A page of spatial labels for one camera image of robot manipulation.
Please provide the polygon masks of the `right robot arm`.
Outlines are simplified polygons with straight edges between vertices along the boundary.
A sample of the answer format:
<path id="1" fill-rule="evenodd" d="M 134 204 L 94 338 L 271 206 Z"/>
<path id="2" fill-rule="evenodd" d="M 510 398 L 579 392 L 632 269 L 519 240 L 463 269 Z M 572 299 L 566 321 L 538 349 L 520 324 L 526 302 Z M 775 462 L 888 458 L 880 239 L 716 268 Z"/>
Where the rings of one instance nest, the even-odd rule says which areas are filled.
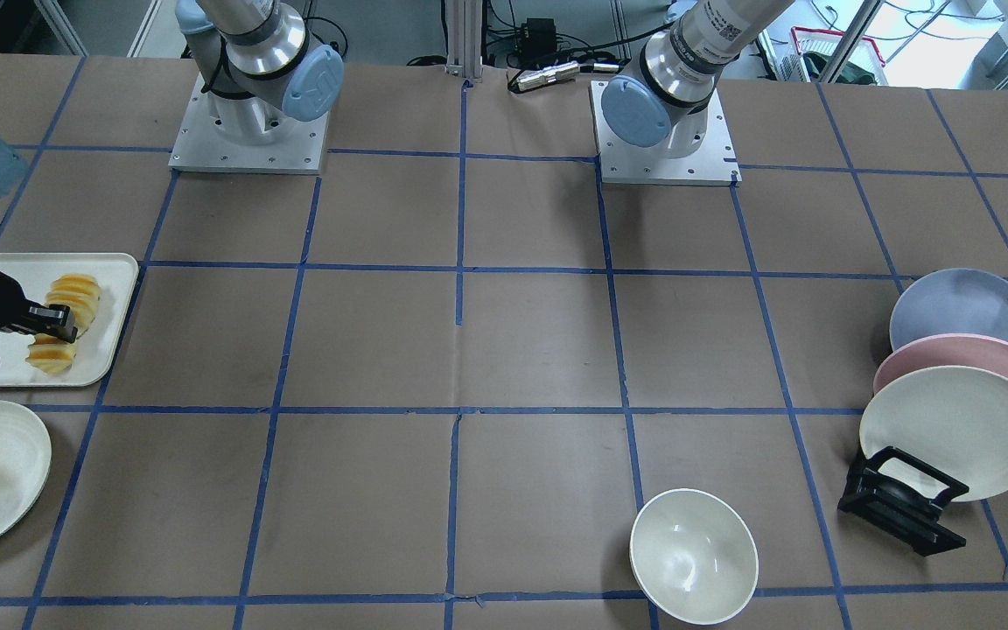
<path id="1" fill-rule="evenodd" d="M 184 172 L 316 174 L 344 61 L 280 1 L 180 1 L 178 28 L 199 64 L 171 164 Z M 0 138 L 0 199 L 27 164 Z M 89 324 L 66 298 L 33 302 L 0 271 L 0 332 L 72 342 Z"/>

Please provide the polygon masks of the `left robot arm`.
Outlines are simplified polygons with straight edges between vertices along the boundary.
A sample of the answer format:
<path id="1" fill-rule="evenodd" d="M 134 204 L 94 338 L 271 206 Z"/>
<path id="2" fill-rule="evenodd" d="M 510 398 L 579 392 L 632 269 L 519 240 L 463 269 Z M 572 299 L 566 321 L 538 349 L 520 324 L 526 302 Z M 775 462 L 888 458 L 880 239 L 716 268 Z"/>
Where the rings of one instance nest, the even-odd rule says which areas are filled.
<path id="1" fill-rule="evenodd" d="M 600 118 L 619 140 L 661 146 L 675 126 L 711 104 L 718 77 L 793 1 L 696 1 L 649 33 L 640 55 L 605 84 Z M 831 82 L 883 1 L 864 1 L 820 81 Z"/>

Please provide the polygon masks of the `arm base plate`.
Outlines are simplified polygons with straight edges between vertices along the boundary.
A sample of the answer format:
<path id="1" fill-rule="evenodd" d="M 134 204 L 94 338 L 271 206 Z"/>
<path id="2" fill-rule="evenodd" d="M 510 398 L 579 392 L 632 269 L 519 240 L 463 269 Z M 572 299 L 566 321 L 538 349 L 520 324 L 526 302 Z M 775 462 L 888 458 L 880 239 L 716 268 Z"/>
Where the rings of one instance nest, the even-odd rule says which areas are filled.
<path id="1" fill-rule="evenodd" d="M 203 85 L 197 77 L 169 167 L 199 174 L 320 174 L 331 112 L 297 121 L 256 97 L 224 99 L 201 91 Z"/>
<path id="2" fill-rule="evenodd" d="M 625 143 L 609 128 L 600 104 L 607 84 L 591 83 L 593 131 L 604 183 L 732 186 L 743 180 L 718 91 L 707 110 L 675 125 L 663 143 L 644 148 Z"/>

